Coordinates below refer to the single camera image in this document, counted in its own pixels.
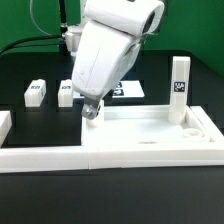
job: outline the black table surface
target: black table surface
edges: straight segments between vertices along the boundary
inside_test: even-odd
[[[142,104],[168,104],[170,52],[145,52],[125,79],[140,79]],[[192,57],[189,105],[202,106],[224,128],[224,80]],[[58,53],[15,53],[0,58],[0,110],[13,127],[8,147],[79,145],[82,102],[57,107],[60,80],[73,63]],[[45,79],[38,110],[24,106],[33,79]],[[112,105],[137,102],[112,102]],[[224,168],[164,167],[0,174],[0,223],[224,223]]]

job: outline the green background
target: green background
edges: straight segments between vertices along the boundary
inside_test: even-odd
[[[79,0],[65,3],[68,24],[79,23]],[[43,30],[60,33],[58,0],[35,0],[34,15]],[[32,24],[29,0],[0,0],[0,21],[0,48],[22,38],[43,36]],[[172,0],[159,35],[149,37],[143,49],[186,50],[224,76],[224,1]],[[56,47],[21,50],[58,51]]]

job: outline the white block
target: white block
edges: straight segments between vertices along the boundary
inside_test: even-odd
[[[0,111],[0,147],[12,126],[10,111]]]
[[[73,105],[73,86],[72,81],[67,79],[61,81],[58,91],[58,106],[59,107],[72,107]]]
[[[33,80],[24,94],[26,107],[39,107],[46,94],[45,80]]]
[[[172,124],[181,124],[185,120],[190,63],[189,57],[173,57],[168,116],[168,120]]]

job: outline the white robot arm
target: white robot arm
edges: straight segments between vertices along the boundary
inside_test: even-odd
[[[146,34],[164,12],[158,0],[88,0],[72,82],[84,95],[82,116],[94,119],[100,100],[133,66]]]

